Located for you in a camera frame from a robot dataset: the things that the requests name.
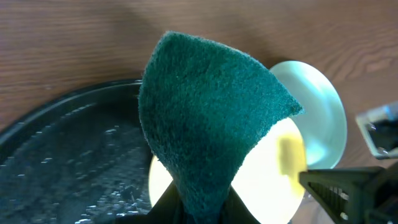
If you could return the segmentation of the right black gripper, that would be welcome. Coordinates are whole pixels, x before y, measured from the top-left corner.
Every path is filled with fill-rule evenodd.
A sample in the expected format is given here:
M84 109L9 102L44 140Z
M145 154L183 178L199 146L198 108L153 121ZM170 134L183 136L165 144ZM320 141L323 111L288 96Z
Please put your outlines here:
M397 224L397 163L383 167L313 169L299 182L338 224Z

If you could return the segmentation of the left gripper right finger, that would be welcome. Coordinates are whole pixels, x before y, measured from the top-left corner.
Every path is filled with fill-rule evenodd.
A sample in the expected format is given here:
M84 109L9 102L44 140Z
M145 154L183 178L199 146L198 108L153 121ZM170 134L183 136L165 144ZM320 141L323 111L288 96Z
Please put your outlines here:
M222 224L259 224L232 187L223 204Z

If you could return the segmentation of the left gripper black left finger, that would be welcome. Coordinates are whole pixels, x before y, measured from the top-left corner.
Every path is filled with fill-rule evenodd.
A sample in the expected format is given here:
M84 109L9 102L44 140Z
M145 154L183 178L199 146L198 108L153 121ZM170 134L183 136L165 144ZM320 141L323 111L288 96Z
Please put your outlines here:
M173 182L146 215L116 218L114 224L186 224L187 215Z

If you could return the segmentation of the yellow round plate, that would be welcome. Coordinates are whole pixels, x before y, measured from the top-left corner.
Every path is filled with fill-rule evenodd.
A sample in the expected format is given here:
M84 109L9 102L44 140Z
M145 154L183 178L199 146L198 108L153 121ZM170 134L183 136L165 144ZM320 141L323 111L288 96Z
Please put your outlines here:
M302 135L290 118L277 122L245 157L232 187L263 224L288 223L305 190L299 173L307 170Z

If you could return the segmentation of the light green plate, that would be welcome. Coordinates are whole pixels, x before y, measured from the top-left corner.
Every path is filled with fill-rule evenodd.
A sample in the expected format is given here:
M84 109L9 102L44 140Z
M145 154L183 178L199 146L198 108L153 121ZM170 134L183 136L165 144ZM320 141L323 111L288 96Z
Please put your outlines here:
M348 138L345 109L335 87L315 67L295 60L274 65L270 72L303 106L293 117L306 149L309 169L332 169L345 152Z

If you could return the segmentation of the green yellow sponge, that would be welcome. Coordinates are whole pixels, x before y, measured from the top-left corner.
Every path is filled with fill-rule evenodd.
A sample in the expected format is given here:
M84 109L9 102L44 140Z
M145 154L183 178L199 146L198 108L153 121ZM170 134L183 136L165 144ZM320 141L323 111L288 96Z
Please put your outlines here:
M166 32L146 65L139 119L152 152L197 218L220 212L246 155L302 105L250 55Z

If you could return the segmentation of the black round tray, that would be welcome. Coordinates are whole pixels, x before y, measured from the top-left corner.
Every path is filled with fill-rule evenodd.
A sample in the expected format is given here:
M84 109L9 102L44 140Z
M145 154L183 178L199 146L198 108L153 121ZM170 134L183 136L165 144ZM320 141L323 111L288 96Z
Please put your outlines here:
M149 212L140 80L89 86L1 133L1 222L111 223Z

